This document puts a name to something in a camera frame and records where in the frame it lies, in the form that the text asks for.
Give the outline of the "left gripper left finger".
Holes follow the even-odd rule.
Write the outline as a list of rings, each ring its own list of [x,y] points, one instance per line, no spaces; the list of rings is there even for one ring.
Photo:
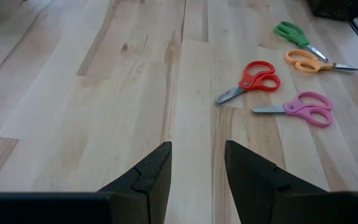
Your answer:
[[[98,190],[107,195],[103,223],[165,222],[172,180],[172,143],[165,141]]]

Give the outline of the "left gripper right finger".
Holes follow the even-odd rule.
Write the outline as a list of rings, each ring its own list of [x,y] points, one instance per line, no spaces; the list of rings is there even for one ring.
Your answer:
[[[325,193],[233,140],[225,142],[224,160],[241,223],[270,223],[276,194]]]

